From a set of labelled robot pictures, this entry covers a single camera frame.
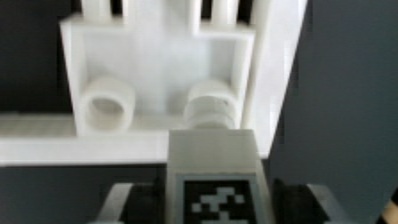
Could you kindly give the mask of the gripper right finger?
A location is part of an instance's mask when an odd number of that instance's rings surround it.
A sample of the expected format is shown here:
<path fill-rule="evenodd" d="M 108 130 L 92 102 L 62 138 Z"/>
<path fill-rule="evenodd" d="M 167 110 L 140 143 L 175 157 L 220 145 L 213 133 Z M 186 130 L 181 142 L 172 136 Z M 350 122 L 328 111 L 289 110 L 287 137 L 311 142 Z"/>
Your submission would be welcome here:
<path fill-rule="evenodd" d="M 355 224 L 325 185 L 271 182 L 275 224 Z"/>

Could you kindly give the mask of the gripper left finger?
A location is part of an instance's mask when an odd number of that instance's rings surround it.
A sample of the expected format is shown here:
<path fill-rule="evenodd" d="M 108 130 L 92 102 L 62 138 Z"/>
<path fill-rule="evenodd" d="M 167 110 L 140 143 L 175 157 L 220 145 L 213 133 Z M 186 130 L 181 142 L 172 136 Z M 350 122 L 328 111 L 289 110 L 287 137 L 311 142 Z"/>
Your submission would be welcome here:
<path fill-rule="evenodd" d="M 96 218 L 87 224 L 165 224 L 163 205 L 159 183 L 115 183 Z"/>

